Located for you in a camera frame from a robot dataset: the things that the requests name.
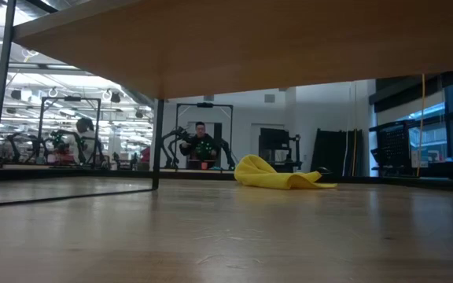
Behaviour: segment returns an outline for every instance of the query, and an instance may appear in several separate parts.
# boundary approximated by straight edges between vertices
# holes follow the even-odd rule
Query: man
[[[205,132],[205,124],[202,122],[195,123],[196,134],[191,138],[190,142],[183,142],[179,145],[179,150],[184,156],[190,156],[191,160],[216,160],[219,147],[214,139]],[[208,168],[213,167],[213,162],[208,162]],[[188,168],[200,169],[201,163],[194,161],[189,162]]]

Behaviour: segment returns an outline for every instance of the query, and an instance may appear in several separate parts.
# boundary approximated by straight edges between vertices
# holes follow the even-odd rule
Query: glass window
[[[420,127],[409,129],[411,150],[418,150]],[[422,130],[422,160],[444,162],[447,158],[447,128],[445,123],[425,125]]]
[[[435,116],[442,116],[445,114],[445,103],[441,102],[438,103],[437,105],[430,106],[426,109],[424,109],[424,118],[430,118],[430,117],[435,117]],[[402,121],[405,119],[421,119],[422,111],[417,111],[414,113],[411,113],[410,115],[403,116],[399,118],[397,121]]]

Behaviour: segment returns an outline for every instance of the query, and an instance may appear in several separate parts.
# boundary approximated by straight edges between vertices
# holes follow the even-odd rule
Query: yellow rope
[[[422,74],[422,110],[421,110],[421,129],[418,138],[418,163],[417,163],[417,177],[421,176],[421,162],[422,162],[422,130],[424,128],[424,108],[425,108],[425,75]]]
[[[352,158],[352,176],[354,177],[355,176],[355,147],[356,147],[356,140],[357,140],[357,129],[354,128],[354,152],[352,152],[353,154],[353,158]]]

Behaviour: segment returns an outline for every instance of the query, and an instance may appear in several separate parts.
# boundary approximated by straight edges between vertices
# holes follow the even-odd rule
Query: ceiling light
[[[149,126],[149,123],[147,121],[111,121],[111,124],[113,125],[114,123],[117,123],[118,125],[120,124],[129,124],[129,125],[146,125],[146,126]]]
[[[16,118],[16,117],[2,117],[1,120],[5,121],[24,121],[24,122],[39,122],[39,118]],[[53,122],[60,122],[60,123],[76,123],[77,119],[43,119],[43,122],[46,123],[53,123]]]
[[[77,108],[76,110],[78,111],[97,111],[97,109],[94,108]],[[121,112],[120,109],[117,108],[101,108],[101,112]]]
[[[60,69],[60,70],[79,70],[77,67],[75,66],[71,66],[71,65],[66,65],[66,64],[57,64],[57,65],[54,65],[54,64],[49,64],[47,65],[48,68],[55,68],[55,69]]]
[[[67,115],[70,115],[70,116],[76,115],[76,112],[74,112],[74,111],[72,111],[72,110],[69,110],[69,109],[63,109],[63,108],[61,108],[61,109],[59,110],[59,112],[62,112],[62,113],[64,113],[64,114],[67,114]]]
[[[11,68],[39,68],[38,64],[11,63]]]

